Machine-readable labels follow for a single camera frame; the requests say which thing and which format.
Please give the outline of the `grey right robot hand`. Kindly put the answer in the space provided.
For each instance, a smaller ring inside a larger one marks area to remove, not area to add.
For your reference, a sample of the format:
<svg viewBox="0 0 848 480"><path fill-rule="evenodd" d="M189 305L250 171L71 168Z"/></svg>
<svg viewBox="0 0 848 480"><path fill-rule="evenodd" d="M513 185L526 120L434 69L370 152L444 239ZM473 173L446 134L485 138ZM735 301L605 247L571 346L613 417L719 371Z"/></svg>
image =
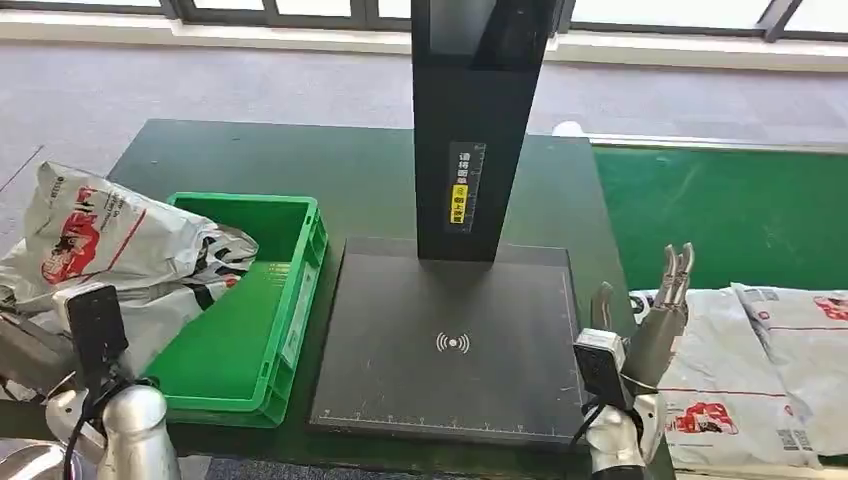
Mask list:
<svg viewBox="0 0 848 480"><path fill-rule="evenodd" d="M654 392L674 355L674 344L688 321L686 293L695 262L694 247L680 253L664 248L665 265L648 313L627 339L611 329L609 300L613 288L602 282L591 300L590 326L574 344L586 389L603 401L624 407L638 395Z"/></svg>

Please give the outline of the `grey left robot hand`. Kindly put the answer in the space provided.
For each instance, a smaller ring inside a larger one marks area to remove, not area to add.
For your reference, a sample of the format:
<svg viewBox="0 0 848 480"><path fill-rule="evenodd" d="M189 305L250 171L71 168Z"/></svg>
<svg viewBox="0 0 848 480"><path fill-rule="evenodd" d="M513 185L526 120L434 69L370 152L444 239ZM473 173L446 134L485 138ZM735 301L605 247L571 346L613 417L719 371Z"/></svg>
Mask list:
<svg viewBox="0 0 848 480"><path fill-rule="evenodd" d="M1 379L49 398L76 370L68 338L1 312Z"/></svg>

